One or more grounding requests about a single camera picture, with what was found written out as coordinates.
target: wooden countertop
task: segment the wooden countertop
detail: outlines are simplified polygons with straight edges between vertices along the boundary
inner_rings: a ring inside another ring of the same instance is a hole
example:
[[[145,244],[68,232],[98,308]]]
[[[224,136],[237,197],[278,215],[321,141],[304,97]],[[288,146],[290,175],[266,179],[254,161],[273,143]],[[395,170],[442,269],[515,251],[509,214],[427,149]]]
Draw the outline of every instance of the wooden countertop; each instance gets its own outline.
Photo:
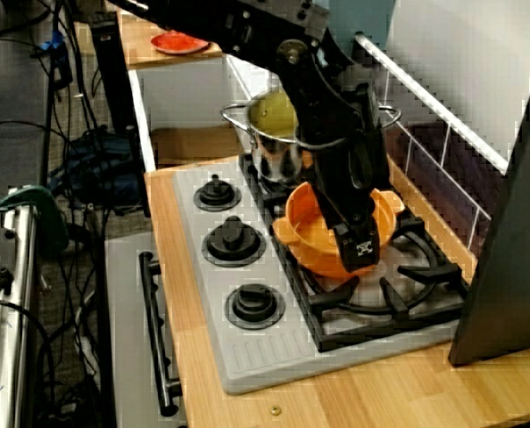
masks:
[[[121,11],[118,11],[117,14],[119,16],[122,50],[124,51],[128,70],[218,58],[223,54],[215,43],[210,43],[206,49],[200,52],[187,55],[160,53],[153,48],[150,40],[159,34],[163,34],[165,30],[134,15],[128,15]]]
[[[156,171],[146,180],[190,428],[475,428],[530,420],[530,350],[456,369],[447,360],[450,343],[228,396],[219,382],[174,198],[175,170]],[[426,221],[469,281],[476,259],[395,165],[392,177],[406,205]],[[279,416],[271,414],[274,406],[281,408]]]

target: black knob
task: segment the black knob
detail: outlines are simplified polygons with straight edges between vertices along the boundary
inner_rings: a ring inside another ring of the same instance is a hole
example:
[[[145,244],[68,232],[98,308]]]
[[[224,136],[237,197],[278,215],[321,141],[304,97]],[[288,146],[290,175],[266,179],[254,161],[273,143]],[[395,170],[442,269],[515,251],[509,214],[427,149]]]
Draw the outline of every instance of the black knob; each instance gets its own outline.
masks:
[[[207,239],[209,253],[219,260],[247,259],[261,247],[261,238],[251,226],[232,216],[211,232]]]
[[[237,250],[244,241],[244,224],[237,216],[228,217],[223,224],[223,244],[230,251]]]
[[[244,321],[260,323],[275,314],[277,300],[270,289],[260,284],[245,284],[237,291],[233,310]]]
[[[200,193],[202,202],[212,206],[225,205],[233,201],[235,197],[232,185],[220,180],[217,174],[211,176],[211,181],[202,188]]]

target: stainless steel pot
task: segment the stainless steel pot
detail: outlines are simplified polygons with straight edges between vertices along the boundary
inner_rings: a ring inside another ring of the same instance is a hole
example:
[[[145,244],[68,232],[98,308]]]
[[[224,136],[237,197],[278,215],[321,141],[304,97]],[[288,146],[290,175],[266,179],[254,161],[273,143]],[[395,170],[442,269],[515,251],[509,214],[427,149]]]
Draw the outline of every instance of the stainless steel pot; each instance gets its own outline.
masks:
[[[244,109],[244,123],[229,116]],[[261,177],[272,183],[297,187],[303,168],[302,149],[294,141],[297,119],[288,96],[273,89],[249,103],[231,104],[221,116],[251,137],[253,163]]]

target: pot handle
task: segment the pot handle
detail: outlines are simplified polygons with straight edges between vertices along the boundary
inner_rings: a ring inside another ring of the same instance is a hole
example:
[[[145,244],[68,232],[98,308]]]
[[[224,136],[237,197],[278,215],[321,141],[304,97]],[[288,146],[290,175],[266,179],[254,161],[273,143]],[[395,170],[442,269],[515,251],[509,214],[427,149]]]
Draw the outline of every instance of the pot handle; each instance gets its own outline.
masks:
[[[231,116],[227,114],[227,111],[234,110],[234,109],[244,109],[246,106],[247,104],[231,104],[221,109],[221,116],[223,117],[223,119],[231,123],[234,127],[238,127],[239,129],[246,132],[247,134],[251,134],[249,127],[247,127],[247,125],[245,125],[244,123],[241,123],[239,120],[233,119]]]
[[[384,190],[380,191],[380,194],[384,199],[386,199],[386,202],[388,202],[388,205],[390,205],[390,207],[392,208],[392,211],[395,216],[406,210],[404,202],[402,201],[400,196],[398,196],[395,192],[392,192],[391,190]]]
[[[300,242],[299,237],[294,233],[286,217],[278,218],[273,222],[273,231],[278,240],[284,245],[295,245]]]
[[[391,107],[389,105],[381,105],[378,109],[380,111],[388,111],[388,112],[393,113],[392,120],[390,120],[389,122],[387,122],[384,125],[382,125],[382,129],[385,129],[385,128],[388,128],[388,127],[392,126],[394,123],[396,123],[402,117],[402,111],[401,110],[396,109],[394,107]]]

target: red plate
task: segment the red plate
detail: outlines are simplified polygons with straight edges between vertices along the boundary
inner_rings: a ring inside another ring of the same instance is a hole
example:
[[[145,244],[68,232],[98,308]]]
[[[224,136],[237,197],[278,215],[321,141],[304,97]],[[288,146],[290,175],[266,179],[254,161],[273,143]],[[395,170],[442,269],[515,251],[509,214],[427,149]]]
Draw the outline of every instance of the red plate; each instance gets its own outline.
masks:
[[[171,55],[190,54],[201,51],[209,44],[205,40],[190,37],[187,34],[178,33],[174,30],[154,37],[150,43],[152,43],[157,51]]]

